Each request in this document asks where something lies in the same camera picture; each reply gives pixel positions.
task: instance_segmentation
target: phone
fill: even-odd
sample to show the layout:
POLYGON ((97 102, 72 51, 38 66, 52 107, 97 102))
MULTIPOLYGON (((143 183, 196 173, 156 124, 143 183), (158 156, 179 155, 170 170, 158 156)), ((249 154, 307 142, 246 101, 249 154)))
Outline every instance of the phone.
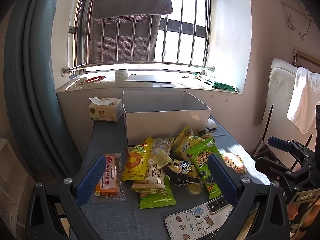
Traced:
POLYGON ((233 207, 223 196, 186 211, 164 217, 171 240, 212 240, 233 207))

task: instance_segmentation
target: metal window grille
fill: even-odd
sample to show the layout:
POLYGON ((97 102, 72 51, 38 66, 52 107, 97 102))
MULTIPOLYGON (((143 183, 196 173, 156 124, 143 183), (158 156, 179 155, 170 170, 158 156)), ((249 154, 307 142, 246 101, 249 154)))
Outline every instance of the metal window grille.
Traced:
POLYGON ((90 54, 96 53, 90 51, 89 38, 90 38, 90 23, 91 23, 91 11, 92 11, 92 1, 93 0, 78 0, 75 27, 69 27, 69 33, 74 35, 74 63, 75 66, 72 68, 62 68, 61 75, 66 75, 70 73, 82 74, 86 70, 90 71, 90 67, 103 66, 103 65, 117 65, 117 64, 166 64, 166 65, 182 65, 191 66, 198 68, 199 71, 204 72, 205 70, 213 71, 213 67, 207 66, 208 58, 208 47, 209 47, 209 35, 211 26, 211 0, 205 0, 205 26, 196 25, 197 21, 197 0, 195 0, 195 18, 194 23, 186 23, 182 21, 184 0, 181 1, 181 18, 180 21, 168 19, 168 15, 160 21, 160 31, 164 31, 163 47, 162 47, 162 60, 161 61, 150 61, 150 39, 151 39, 151 23, 152 15, 149 17, 149 28, 148 28, 148 42, 147 42, 147 60, 146 61, 134 61, 134 43, 135 43, 135 30, 136 30, 136 20, 137 15, 133 16, 132 24, 132 44, 131 44, 131 61, 118 61, 119 55, 119 28, 120 28, 120 17, 117 18, 117 28, 116 28, 116 40, 115 40, 115 61, 114 62, 103 62, 104 59, 104 35, 105 35, 105 23, 106 19, 102 20, 101 25, 101 51, 99 58, 101 59, 98 63, 90 62, 90 54), (178 49, 177 57, 175 62, 165 62, 165 47, 167 41, 168 32, 176 32, 179 34, 178 37, 178 49), (190 64, 179 63, 180 50, 181 50, 181 37, 182 34, 192 35, 192 48, 191 48, 191 58, 190 64), (196 37, 202 37, 205 39, 204 44, 204 57, 202 65, 193 65, 194 50, 195 50, 195 39, 196 37))

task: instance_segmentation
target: green snack bag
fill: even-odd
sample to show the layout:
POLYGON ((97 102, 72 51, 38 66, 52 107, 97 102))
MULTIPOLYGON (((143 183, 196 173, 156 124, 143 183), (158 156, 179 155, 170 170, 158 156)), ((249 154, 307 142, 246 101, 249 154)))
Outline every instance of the green snack bag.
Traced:
POLYGON ((192 160, 200 176, 204 180, 205 187, 209 192, 209 199, 221 195, 218 185, 208 170, 208 157, 212 153, 218 153, 219 156, 221 156, 212 138, 208 138, 187 150, 188 157, 192 160))
POLYGON ((176 204, 176 200, 172 194, 169 179, 164 178, 164 185, 166 189, 166 195, 161 194, 140 194, 139 208, 153 208, 153 207, 166 207, 176 204))

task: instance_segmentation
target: white chair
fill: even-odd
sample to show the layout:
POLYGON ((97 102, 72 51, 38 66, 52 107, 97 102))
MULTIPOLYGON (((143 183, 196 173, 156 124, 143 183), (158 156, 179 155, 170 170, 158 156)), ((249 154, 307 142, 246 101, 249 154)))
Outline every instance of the white chair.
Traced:
POLYGON ((295 159, 289 154, 268 145, 271 136, 282 140, 296 140, 308 144, 308 148, 315 150, 316 129, 315 121, 306 134, 302 134, 298 127, 287 118, 297 68, 293 65, 275 58, 271 64, 269 87, 261 124, 261 140, 253 156, 258 156, 260 149, 266 144, 275 156, 287 167, 292 167, 295 159))

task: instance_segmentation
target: screw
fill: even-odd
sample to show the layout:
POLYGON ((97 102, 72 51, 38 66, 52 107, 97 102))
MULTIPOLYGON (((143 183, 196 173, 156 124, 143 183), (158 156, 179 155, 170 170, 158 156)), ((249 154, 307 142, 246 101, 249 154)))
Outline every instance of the screw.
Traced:
POLYGON ((274 181, 272 182, 272 185, 273 185, 274 187, 279 187, 279 186, 280 186, 279 182, 276 181, 276 180, 274 180, 274 181))
POLYGON ((72 179, 71 178, 66 178, 64 179, 63 183, 64 184, 70 184, 72 182, 72 179))
POLYGON ((247 177, 243 177, 242 178, 242 182, 245 183, 245 184, 249 184, 251 182, 251 180, 247 177))
POLYGON ((42 182, 37 182, 36 183, 36 187, 41 187, 42 186, 42 182))

